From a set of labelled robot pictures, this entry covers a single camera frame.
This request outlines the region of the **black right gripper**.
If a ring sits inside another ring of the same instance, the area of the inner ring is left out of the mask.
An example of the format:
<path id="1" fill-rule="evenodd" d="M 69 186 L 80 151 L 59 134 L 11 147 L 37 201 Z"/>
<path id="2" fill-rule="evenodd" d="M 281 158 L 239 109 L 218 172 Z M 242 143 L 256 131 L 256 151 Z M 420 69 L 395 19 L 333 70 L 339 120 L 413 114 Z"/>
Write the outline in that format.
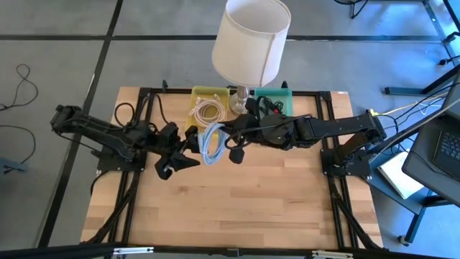
<path id="1" fill-rule="evenodd" d="M 235 164 L 241 164 L 244 159 L 243 148 L 253 140 L 260 138 L 262 126 L 257 108 L 256 99 L 249 98 L 245 104 L 246 114 L 240 114 L 235 119 L 219 122 L 220 130 L 227 134 L 224 147 L 230 150 L 229 160 Z"/>

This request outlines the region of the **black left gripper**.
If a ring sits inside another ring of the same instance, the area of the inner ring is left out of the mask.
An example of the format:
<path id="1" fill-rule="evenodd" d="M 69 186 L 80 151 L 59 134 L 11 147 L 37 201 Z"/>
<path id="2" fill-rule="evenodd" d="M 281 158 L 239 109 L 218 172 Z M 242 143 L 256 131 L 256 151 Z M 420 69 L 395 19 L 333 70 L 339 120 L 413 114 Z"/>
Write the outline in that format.
<path id="1" fill-rule="evenodd" d="M 190 126 L 185 131 L 185 139 L 181 140 L 178 126 L 174 122 L 168 123 L 160 130 L 159 135 L 149 135 L 149 151 L 160 155 L 156 162 L 156 171 L 161 179 L 169 179 L 173 172 L 198 166 L 198 160 L 188 158 L 178 151 L 199 151 L 198 128 Z"/>

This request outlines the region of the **teal translucent plastic bin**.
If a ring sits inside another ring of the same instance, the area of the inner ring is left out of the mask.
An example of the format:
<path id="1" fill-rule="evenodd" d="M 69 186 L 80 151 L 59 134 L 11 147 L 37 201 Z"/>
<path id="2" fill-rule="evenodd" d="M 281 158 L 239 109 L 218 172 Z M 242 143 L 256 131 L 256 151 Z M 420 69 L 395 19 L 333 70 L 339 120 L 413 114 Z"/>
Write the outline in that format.
<path id="1" fill-rule="evenodd" d="M 287 116 L 293 115 L 293 94 L 288 88 L 256 88 L 254 98 L 262 96 L 259 102 L 261 117 L 277 113 Z"/>

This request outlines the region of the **yellow translucent plastic bin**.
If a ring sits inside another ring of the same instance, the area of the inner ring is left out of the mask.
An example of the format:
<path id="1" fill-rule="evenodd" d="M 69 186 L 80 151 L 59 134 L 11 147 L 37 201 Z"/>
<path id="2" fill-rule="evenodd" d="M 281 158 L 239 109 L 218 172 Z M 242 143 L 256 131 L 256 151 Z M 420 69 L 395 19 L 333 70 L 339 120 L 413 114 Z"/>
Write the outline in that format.
<path id="1" fill-rule="evenodd" d="M 229 97 L 227 88 L 194 86 L 185 128 L 196 126 L 198 132 L 203 133 L 211 123 L 226 120 Z"/>

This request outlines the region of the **white shade table lamp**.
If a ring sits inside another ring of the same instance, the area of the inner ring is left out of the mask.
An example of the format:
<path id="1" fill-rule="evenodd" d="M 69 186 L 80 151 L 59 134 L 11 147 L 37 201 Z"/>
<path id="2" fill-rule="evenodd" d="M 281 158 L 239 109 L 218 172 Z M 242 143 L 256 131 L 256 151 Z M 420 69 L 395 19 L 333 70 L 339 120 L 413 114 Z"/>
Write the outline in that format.
<path id="1" fill-rule="evenodd" d="M 291 20 L 281 0 L 227 0 L 212 63 L 222 78 L 236 86 L 229 99 L 234 113 L 247 113 L 249 90 L 276 78 Z"/>

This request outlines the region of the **white flat box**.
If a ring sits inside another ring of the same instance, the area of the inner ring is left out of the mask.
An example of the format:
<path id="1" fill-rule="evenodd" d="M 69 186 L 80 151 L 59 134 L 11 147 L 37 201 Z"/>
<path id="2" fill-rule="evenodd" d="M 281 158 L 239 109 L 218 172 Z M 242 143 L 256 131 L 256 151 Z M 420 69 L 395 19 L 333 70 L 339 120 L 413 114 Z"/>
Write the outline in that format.
<path id="1" fill-rule="evenodd" d="M 408 153 L 398 153 L 377 167 L 377 170 L 403 199 L 409 198 L 423 188 L 421 183 L 403 173 L 402 167 L 407 156 Z"/>

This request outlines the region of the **blue floor object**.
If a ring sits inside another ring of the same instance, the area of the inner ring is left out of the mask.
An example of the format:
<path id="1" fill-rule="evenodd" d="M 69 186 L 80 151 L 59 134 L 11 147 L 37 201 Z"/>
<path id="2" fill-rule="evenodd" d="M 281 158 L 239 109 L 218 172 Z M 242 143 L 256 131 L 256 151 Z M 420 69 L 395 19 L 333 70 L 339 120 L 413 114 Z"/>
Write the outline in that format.
<path id="1" fill-rule="evenodd" d="M 25 172 L 28 170 L 28 165 L 12 161 L 6 158 L 0 158 L 0 173 L 6 174 L 11 171 Z"/>

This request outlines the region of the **grey laptop stand desk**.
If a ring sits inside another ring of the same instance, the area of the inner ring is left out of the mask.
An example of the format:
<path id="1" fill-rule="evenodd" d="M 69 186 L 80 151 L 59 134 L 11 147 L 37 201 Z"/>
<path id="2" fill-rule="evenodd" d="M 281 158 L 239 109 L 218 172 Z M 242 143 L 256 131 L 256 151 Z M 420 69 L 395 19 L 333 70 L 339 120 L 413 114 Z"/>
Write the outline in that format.
<path id="1" fill-rule="evenodd" d="M 442 108 L 443 113 L 421 127 L 402 171 L 448 203 L 460 207 L 460 181 L 438 168 L 433 162 L 439 132 L 455 132 L 460 135 L 460 71 L 454 78 L 454 86 Z"/>

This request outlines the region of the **black laptop keyboard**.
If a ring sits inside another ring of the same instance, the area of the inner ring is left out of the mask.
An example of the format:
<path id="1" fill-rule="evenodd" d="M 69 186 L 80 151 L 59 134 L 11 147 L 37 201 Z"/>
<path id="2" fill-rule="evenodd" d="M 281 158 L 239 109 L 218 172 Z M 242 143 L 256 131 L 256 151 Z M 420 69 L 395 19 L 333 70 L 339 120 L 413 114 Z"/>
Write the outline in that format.
<path id="1" fill-rule="evenodd" d="M 460 181 L 459 134 L 455 132 L 439 132 L 433 162 L 438 168 Z"/>

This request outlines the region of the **silver frame bracket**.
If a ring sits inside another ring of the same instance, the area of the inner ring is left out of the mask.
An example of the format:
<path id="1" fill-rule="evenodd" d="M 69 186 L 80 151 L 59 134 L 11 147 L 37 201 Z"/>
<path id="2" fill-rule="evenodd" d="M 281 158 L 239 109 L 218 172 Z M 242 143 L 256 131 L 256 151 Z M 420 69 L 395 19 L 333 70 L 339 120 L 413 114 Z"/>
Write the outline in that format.
<path id="1" fill-rule="evenodd" d="M 132 255 L 132 254 L 143 254 L 153 253 L 155 249 L 153 247 L 117 247 L 113 249 L 114 255 Z"/>
<path id="2" fill-rule="evenodd" d="M 354 259 L 351 253 L 331 252 L 325 250 L 314 250 L 311 257 L 313 259 Z"/>

